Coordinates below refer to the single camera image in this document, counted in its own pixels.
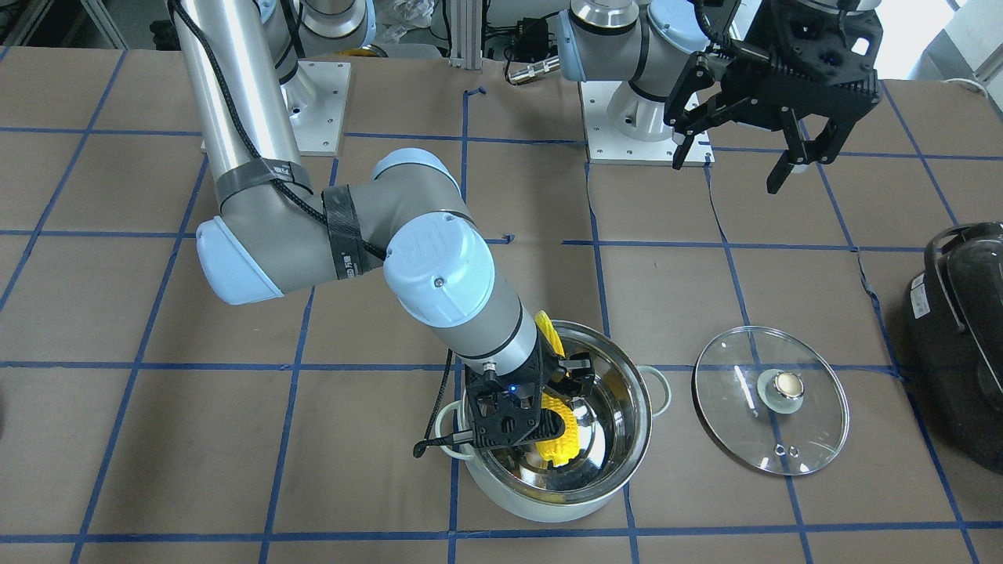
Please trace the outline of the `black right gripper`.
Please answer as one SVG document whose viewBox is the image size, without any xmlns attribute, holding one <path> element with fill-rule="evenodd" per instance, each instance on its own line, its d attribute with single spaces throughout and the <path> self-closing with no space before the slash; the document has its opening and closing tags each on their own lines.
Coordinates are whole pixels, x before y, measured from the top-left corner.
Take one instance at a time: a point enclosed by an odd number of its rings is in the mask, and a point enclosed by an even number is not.
<svg viewBox="0 0 1003 564">
<path fill-rule="evenodd" d="M 511 374 L 465 369 L 465 402 L 469 410 L 472 444 L 477 449 L 529 445 L 559 438 L 566 431 L 561 415 L 542 406 L 545 386 L 563 369 L 558 397 L 584 399 L 595 384 L 590 352 L 559 361 L 547 338 L 537 334 L 534 349 Z"/>
</svg>

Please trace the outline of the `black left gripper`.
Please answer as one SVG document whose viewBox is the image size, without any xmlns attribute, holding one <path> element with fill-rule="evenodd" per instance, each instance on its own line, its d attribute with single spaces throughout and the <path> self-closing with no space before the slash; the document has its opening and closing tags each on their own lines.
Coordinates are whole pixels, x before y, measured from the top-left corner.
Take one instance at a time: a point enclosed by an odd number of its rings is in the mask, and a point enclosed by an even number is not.
<svg viewBox="0 0 1003 564">
<path fill-rule="evenodd" d="M 878 1 L 731 1 L 721 18 L 725 51 L 693 52 L 670 93 L 664 121 L 677 144 L 681 170 L 696 136 L 738 124 L 782 131 L 787 149 L 767 176 L 775 195 L 790 174 L 831 163 L 850 126 L 882 101 L 875 58 L 882 42 Z M 688 110 L 696 92 L 721 92 Z M 803 138 L 799 118 L 828 118 L 821 134 Z"/>
</svg>

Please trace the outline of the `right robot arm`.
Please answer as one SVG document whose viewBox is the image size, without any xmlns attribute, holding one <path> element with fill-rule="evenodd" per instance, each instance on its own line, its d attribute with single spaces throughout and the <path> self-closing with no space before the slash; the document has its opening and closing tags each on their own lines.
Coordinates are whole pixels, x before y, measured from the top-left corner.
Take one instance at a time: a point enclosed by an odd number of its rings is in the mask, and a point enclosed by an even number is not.
<svg viewBox="0 0 1003 564">
<path fill-rule="evenodd" d="M 419 447 L 569 439 L 557 400 L 583 396 L 567 360 L 494 263 L 461 185 L 429 151 L 391 151 L 362 185 L 314 188 L 255 1 L 169 1 L 196 96 L 218 214 L 196 232 L 219 299 L 263 302 L 381 269 L 413 318 L 465 364 L 469 431 Z"/>
</svg>

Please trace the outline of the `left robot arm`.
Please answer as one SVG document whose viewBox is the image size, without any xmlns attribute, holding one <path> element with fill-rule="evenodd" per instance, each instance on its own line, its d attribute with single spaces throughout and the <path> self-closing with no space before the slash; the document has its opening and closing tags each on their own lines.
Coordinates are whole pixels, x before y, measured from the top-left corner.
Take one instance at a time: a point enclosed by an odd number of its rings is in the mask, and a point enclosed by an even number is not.
<svg viewBox="0 0 1003 564">
<path fill-rule="evenodd" d="M 782 132 L 768 175 L 774 195 L 793 172 L 830 164 L 882 99 L 875 1 L 763 1 L 730 35 L 737 1 L 573 1 L 559 14 L 566 79 L 616 80 L 663 106 L 681 168 L 699 133 L 727 122 Z"/>
</svg>

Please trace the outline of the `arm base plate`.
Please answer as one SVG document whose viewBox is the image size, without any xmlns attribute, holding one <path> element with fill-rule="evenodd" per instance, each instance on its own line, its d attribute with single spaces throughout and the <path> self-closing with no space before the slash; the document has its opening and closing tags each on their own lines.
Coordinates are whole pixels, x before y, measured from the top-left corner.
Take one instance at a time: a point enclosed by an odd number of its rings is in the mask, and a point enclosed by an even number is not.
<svg viewBox="0 0 1003 564">
<path fill-rule="evenodd" d="M 588 161 L 606 165 L 672 165 L 673 129 L 665 104 L 645 99 L 626 81 L 580 83 Z"/>
<path fill-rule="evenodd" d="M 216 168 L 230 170 L 250 156 L 211 69 L 204 67 L 196 75 L 193 90 L 205 151 Z M 262 156 L 289 160 L 291 146 L 297 144 L 301 156 L 333 157 L 342 138 L 351 75 L 348 62 L 304 61 L 286 85 L 273 78 L 232 76 L 228 89 L 241 124 Z"/>
</svg>

